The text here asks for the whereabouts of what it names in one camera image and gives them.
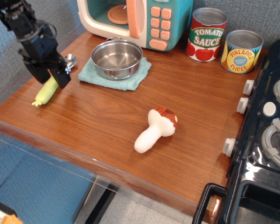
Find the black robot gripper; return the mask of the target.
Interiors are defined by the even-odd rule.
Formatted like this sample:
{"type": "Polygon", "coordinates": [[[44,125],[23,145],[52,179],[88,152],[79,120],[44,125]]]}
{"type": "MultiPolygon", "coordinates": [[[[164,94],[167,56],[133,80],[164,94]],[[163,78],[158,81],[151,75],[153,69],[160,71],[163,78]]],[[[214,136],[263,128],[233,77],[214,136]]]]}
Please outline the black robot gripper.
{"type": "Polygon", "coordinates": [[[70,69],[57,51],[56,34],[49,23],[36,23],[33,31],[18,36],[17,41],[24,48],[19,51],[23,62],[35,79],[43,84],[51,77],[51,73],[60,88],[64,89],[71,81],[70,69]]]}

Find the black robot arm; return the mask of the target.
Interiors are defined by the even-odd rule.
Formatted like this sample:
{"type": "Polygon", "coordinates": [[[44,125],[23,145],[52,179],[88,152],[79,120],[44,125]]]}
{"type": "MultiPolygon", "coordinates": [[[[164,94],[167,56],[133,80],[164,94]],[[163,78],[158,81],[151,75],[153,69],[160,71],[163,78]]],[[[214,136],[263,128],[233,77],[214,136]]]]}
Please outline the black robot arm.
{"type": "Polygon", "coordinates": [[[65,88],[71,80],[70,69],[57,51],[56,31],[50,24],[36,19],[25,0],[0,0],[0,20],[23,46],[18,53],[35,79],[43,84],[53,77],[60,88],[65,88]]]}

